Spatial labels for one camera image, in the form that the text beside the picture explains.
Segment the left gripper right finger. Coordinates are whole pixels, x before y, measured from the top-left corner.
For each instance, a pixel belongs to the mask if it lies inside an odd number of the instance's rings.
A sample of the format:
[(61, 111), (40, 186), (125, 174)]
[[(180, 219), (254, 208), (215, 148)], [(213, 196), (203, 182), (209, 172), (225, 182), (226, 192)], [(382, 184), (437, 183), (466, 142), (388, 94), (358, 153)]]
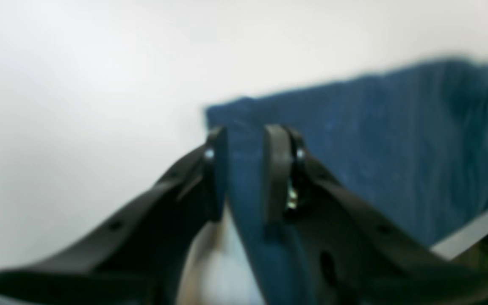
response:
[(263, 221), (307, 305), (488, 305), (488, 272), (439, 257), (343, 186), (295, 129), (264, 128)]

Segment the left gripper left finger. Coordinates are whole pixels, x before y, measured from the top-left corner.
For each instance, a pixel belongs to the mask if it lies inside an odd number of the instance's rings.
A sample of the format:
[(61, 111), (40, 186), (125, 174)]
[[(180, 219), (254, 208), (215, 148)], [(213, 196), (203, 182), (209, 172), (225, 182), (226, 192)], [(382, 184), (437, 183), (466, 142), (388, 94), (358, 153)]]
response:
[(147, 191), (39, 262), (0, 270), (11, 304), (174, 305), (193, 240), (222, 218), (228, 135), (213, 128)]

